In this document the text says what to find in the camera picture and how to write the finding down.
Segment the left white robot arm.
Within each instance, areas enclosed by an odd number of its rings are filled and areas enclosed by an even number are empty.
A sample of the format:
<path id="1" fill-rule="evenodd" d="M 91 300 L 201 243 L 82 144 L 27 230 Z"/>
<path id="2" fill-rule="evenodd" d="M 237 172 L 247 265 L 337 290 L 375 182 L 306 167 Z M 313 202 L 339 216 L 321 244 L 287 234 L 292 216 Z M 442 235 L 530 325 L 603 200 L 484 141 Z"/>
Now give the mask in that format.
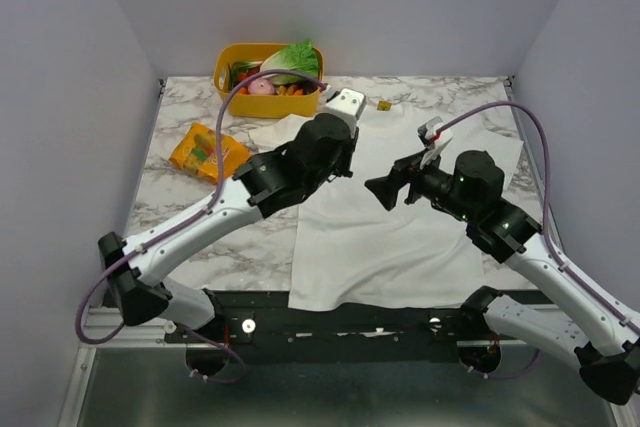
<path id="1" fill-rule="evenodd" d="M 155 318 L 184 324 L 201 342 L 222 327 L 210 294 L 170 279 L 194 254 L 226 235 L 299 205 L 333 177 L 351 176 L 358 139 L 353 115 L 322 112 L 296 137 L 251 156 L 213 195 L 141 234 L 98 241 L 111 296 L 127 326 Z"/>

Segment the white t-shirt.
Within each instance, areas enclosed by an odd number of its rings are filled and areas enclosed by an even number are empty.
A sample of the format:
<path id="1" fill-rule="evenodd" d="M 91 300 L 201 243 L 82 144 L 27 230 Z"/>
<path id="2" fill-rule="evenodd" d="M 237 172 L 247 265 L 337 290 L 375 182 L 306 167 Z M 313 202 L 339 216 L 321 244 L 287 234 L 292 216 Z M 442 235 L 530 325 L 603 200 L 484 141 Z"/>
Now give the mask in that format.
<path id="1" fill-rule="evenodd" d="M 367 107 L 350 179 L 321 186 L 297 215 L 289 307 L 329 311 L 344 303 L 385 308 L 460 305 L 484 285 L 483 255 L 465 225 L 425 199 L 385 210 L 365 188 L 395 160 L 420 150 L 420 125 L 453 114 L 400 106 Z"/>

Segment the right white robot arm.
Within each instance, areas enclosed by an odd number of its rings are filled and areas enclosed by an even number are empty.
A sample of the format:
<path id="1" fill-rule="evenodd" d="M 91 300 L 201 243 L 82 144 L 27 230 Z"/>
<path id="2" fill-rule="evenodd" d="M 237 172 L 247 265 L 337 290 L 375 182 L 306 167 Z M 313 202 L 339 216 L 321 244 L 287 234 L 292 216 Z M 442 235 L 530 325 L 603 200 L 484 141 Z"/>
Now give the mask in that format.
<path id="1" fill-rule="evenodd" d="M 502 196 L 504 172 L 486 151 L 458 155 L 452 173 L 420 154 L 397 160 L 366 181 L 386 210 L 402 188 L 406 204 L 421 198 L 466 225 L 472 244 L 528 279 L 564 314 L 554 321 L 507 294 L 482 287 L 465 301 L 460 326 L 480 339 L 493 331 L 565 362 L 604 400 L 625 405 L 639 392 L 639 314 L 582 271 L 548 240 L 542 226 Z"/>

